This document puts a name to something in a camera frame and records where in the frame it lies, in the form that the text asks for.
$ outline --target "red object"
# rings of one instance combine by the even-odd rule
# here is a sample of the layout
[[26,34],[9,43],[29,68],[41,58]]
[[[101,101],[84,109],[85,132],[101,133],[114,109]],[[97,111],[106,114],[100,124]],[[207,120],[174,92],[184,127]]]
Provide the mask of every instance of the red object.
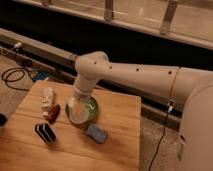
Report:
[[60,105],[53,106],[53,108],[49,111],[46,120],[48,120],[51,124],[54,123],[60,113],[60,109]]

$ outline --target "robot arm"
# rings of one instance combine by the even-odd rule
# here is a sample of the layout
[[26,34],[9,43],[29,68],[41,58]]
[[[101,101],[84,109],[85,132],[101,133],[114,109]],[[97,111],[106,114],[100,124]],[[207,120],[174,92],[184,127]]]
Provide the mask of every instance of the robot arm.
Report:
[[184,104],[196,83],[210,71],[173,66],[119,64],[108,61],[103,52],[94,52],[77,58],[78,72],[74,96],[89,98],[100,79],[127,85],[148,94]]
[[103,52],[80,56],[75,66],[77,99],[88,99],[96,83],[106,79],[184,105],[176,170],[213,170],[213,72],[111,63]]

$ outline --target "wooden table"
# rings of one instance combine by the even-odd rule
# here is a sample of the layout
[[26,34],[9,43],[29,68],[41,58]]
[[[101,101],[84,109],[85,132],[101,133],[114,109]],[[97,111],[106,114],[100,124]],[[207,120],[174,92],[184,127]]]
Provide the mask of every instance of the wooden table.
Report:
[[[57,141],[46,145],[34,131],[44,123],[43,89],[53,87],[60,115],[51,128]],[[95,90],[100,114],[97,125],[108,132],[104,144],[96,144],[85,131],[70,124],[65,105],[72,86],[48,81],[34,84],[11,119],[0,131],[0,170],[131,171],[139,167],[140,98]]]

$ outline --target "black wall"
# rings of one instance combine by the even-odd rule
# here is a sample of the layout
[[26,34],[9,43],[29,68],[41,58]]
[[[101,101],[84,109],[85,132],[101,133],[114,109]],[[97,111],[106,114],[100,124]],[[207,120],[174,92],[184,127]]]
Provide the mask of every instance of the black wall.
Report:
[[0,27],[77,54],[105,51],[111,61],[213,70],[213,51],[0,0]]

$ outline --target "sponge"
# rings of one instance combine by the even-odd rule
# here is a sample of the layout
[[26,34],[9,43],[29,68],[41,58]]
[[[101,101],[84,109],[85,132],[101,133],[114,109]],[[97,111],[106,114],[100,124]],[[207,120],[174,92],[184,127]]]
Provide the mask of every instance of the sponge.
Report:
[[93,138],[95,142],[103,144],[107,139],[107,133],[98,128],[95,124],[90,124],[86,134]]

